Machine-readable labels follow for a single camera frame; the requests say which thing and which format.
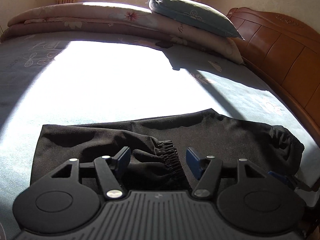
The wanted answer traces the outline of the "beige floral pillow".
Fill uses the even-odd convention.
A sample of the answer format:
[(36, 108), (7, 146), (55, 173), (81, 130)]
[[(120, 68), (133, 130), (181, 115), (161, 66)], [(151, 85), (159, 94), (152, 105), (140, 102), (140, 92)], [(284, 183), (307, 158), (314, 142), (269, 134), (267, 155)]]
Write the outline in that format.
[(157, 22), (156, 28), (169, 34), (171, 42), (185, 46), (198, 45), (199, 50), (213, 50), (234, 63), (243, 63), (240, 51), (232, 39), (180, 23), (160, 14), (152, 13), (151, 16)]

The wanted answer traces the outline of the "blue floral bed sheet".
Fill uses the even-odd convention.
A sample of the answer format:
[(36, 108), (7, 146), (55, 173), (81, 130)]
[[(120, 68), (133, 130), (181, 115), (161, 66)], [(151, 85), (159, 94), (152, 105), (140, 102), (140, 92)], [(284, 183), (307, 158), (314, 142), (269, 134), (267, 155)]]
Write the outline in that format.
[(298, 178), (319, 178), (319, 147), (263, 80), (243, 65), (186, 46), (82, 32), (1, 44), (1, 225), (19, 232), (15, 197), (30, 183), (43, 125), (118, 122), (213, 109), (287, 127), (305, 146)]

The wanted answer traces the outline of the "black track pants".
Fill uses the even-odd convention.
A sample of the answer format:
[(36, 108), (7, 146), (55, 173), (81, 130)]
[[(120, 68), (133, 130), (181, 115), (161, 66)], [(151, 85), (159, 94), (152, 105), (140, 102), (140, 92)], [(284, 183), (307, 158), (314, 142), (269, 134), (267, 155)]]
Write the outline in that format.
[(237, 120), (212, 109), (197, 113), (104, 124), (43, 125), (37, 142), (32, 183), (71, 158), (81, 163), (129, 147), (131, 161), (119, 182), (127, 190), (188, 190), (196, 182), (185, 154), (226, 163), (246, 158), (264, 171), (294, 176), (304, 145), (285, 127)]

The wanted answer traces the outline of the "blue floral pillow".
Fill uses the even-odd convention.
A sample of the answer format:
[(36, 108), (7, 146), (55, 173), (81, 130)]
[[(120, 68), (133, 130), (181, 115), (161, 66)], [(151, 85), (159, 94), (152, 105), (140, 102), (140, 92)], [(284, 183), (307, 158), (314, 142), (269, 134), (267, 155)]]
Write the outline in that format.
[(192, 0), (149, 0), (152, 12), (222, 37), (244, 39), (234, 24), (218, 10)]

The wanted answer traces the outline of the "wooden headboard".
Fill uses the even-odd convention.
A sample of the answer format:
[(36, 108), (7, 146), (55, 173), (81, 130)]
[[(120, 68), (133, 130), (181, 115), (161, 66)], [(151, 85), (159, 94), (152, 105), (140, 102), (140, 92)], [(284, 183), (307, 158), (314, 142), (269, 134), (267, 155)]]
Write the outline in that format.
[(319, 143), (319, 33), (277, 12), (242, 7), (232, 8), (227, 17), (243, 37), (234, 42), (247, 67)]

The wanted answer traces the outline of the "pink floral quilt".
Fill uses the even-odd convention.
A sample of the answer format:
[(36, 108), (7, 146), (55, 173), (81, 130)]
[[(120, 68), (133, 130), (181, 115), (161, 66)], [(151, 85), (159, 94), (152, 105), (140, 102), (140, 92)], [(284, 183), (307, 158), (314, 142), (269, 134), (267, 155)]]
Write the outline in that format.
[(186, 24), (129, 4), (84, 2), (48, 5), (27, 10), (8, 22), (1, 41), (29, 34), (59, 31), (120, 33), (172, 42), (191, 41), (194, 29)]

